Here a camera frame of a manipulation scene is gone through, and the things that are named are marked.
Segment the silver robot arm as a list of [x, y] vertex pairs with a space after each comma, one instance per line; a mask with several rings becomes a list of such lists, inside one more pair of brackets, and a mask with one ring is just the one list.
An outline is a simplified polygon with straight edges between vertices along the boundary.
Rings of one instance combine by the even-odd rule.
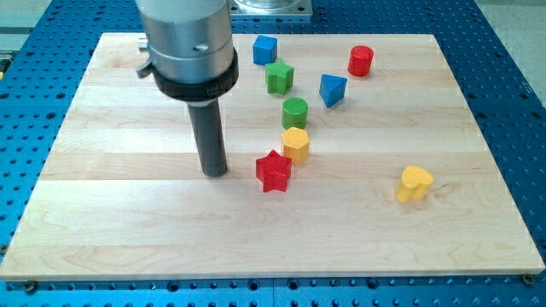
[[239, 76], [226, 0], [136, 0], [148, 59], [139, 78], [154, 76], [166, 96], [187, 104], [202, 172], [227, 170], [218, 98]]

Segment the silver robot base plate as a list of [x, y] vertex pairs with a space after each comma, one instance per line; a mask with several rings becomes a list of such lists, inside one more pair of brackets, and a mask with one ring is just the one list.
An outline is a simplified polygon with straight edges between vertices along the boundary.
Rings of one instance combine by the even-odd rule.
[[311, 0], [229, 0], [233, 16], [311, 17]]

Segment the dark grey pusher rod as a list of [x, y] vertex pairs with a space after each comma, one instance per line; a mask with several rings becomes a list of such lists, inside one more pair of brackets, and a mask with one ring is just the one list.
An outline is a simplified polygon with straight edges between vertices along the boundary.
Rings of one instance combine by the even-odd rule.
[[221, 177], [227, 170], [218, 100], [188, 105], [200, 166], [208, 177]]

